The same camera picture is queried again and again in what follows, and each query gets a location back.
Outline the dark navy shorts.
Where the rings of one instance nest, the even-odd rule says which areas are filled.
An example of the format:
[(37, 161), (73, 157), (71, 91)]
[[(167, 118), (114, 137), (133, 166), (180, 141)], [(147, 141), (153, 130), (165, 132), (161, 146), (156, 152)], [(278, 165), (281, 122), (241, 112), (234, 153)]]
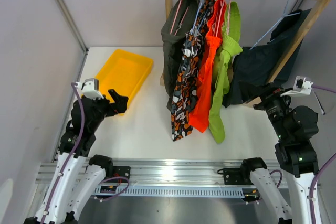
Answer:
[(310, 11), (310, 9), (299, 9), (290, 13), (296, 15), (285, 17), (274, 28), (270, 41), (267, 44), (257, 46), (253, 50), (249, 50), (250, 47), (243, 47), (243, 51), (234, 59), (233, 78), (230, 83), (229, 93), (223, 97), (222, 105), (224, 107), (227, 108), (230, 105), (243, 103), (238, 84), (240, 81), (253, 85), (264, 85), (267, 83), (273, 68)]

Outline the lime green shorts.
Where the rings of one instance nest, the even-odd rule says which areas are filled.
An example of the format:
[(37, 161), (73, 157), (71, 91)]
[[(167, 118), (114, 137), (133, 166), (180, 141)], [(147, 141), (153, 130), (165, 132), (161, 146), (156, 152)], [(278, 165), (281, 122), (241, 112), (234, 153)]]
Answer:
[(220, 116), (220, 110), (223, 103), (224, 95), (229, 93), (230, 80), (228, 76), (229, 66), (232, 64), (232, 59), (242, 52), (240, 46), (241, 37), (241, 16), (239, 7), (236, 1), (232, 1), (230, 9), (230, 24), (229, 35), (226, 34), (227, 25), (227, 9), (225, 11), (225, 21), (222, 25), (222, 44), (217, 50), (213, 68), (213, 85), (214, 93), (212, 106), (209, 111), (209, 129), (217, 144), (220, 144), (225, 139), (225, 128)]

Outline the bright orange shorts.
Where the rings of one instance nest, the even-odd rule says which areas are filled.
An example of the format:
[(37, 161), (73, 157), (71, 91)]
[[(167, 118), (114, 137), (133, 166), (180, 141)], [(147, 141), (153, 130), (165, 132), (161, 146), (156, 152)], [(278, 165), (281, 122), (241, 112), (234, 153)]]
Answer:
[(221, 0), (216, 0), (213, 14), (207, 21), (208, 32), (205, 35), (205, 52), (201, 61), (201, 67), (197, 81), (198, 101), (194, 110), (189, 114), (190, 125), (200, 132), (204, 132), (209, 125), (209, 111), (212, 105), (212, 74), (217, 49), (222, 43), (222, 36), (215, 37), (215, 19), (220, 9)]

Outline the camouflage orange black shorts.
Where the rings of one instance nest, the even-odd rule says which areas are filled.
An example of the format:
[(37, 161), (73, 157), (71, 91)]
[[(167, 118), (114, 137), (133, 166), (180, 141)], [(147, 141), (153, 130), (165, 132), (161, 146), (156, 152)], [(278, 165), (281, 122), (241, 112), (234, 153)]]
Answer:
[(189, 31), (183, 44), (183, 56), (178, 68), (176, 84), (169, 95), (167, 109), (171, 114), (172, 141), (178, 141), (192, 133), (189, 114), (198, 101), (197, 81), (205, 49), (207, 21), (213, 14), (215, 0), (204, 0), (197, 17), (194, 33)]

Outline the blue hanger with camouflage shorts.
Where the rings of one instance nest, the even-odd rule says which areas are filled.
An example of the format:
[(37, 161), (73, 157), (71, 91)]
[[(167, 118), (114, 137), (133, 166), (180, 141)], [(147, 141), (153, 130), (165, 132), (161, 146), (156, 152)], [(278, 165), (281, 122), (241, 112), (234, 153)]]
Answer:
[(203, 1), (204, 1), (204, 0), (200, 0), (199, 6), (198, 6), (198, 9), (197, 9), (197, 13), (196, 13), (196, 16), (195, 16), (195, 20), (194, 20), (194, 23), (193, 23), (193, 27), (192, 27), (192, 29), (190, 30), (191, 34), (194, 33), (194, 29), (195, 29), (196, 22), (197, 22), (197, 17), (198, 17), (198, 15), (199, 15), (199, 13), (200, 13), (200, 10), (201, 10)]

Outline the pink hanger with orange shorts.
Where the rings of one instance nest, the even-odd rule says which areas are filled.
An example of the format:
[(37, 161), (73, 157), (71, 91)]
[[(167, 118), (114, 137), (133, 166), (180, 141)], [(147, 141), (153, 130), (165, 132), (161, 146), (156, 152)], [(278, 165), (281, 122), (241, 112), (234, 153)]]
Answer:
[(215, 30), (214, 30), (214, 36), (218, 37), (218, 38), (220, 37), (219, 32), (220, 32), (221, 26), (224, 22), (226, 0), (221, 0), (219, 7), (220, 7), (220, 9), (219, 9), (219, 11), (217, 13), (217, 16), (216, 16), (216, 19), (215, 19)]

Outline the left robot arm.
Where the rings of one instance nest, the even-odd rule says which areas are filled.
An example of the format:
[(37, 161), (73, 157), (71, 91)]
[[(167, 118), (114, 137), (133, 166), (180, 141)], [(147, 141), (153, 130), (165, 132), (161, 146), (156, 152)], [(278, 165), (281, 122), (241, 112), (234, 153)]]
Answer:
[[(87, 159), (96, 140), (95, 132), (106, 117), (124, 113), (128, 97), (109, 90), (110, 102), (97, 92), (77, 95), (71, 110), (71, 120), (61, 137), (56, 169), (41, 206), (25, 223), (78, 223), (79, 217), (94, 190), (115, 180), (129, 186), (129, 176), (116, 176), (112, 158), (96, 154)], [(81, 180), (78, 175), (85, 161), (88, 165)]]

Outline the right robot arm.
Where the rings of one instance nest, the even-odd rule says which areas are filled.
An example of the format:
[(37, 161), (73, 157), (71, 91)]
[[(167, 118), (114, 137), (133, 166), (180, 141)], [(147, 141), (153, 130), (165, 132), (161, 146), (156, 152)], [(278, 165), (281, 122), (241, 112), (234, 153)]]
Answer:
[(290, 191), (292, 223), (321, 223), (315, 195), (321, 170), (310, 142), (319, 132), (318, 114), (304, 105), (290, 108), (293, 97), (310, 95), (312, 84), (304, 77), (297, 77), (293, 87), (287, 89), (272, 83), (260, 86), (239, 83), (244, 103), (260, 98), (253, 108), (266, 112), (278, 137), (275, 154)]

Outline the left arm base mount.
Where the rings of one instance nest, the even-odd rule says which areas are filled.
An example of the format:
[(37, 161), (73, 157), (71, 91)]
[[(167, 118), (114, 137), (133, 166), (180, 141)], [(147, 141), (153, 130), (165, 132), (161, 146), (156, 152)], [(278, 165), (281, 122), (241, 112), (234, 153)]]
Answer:
[(96, 154), (91, 159), (89, 159), (89, 165), (96, 165), (104, 170), (105, 176), (103, 179), (112, 177), (126, 177), (130, 178), (131, 167), (130, 166), (115, 166), (113, 160), (110, 157)]

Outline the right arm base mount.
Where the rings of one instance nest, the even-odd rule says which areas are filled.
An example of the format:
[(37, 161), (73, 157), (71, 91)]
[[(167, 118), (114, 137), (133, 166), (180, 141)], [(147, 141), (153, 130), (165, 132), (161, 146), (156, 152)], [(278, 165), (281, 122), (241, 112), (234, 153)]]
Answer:
[(267, 169), (261, 157), (244, 159), (239, 168), (222, 168), (217, 174), (222, 175), (225, 185), (252, 185), (250, 173), (258, 168)]

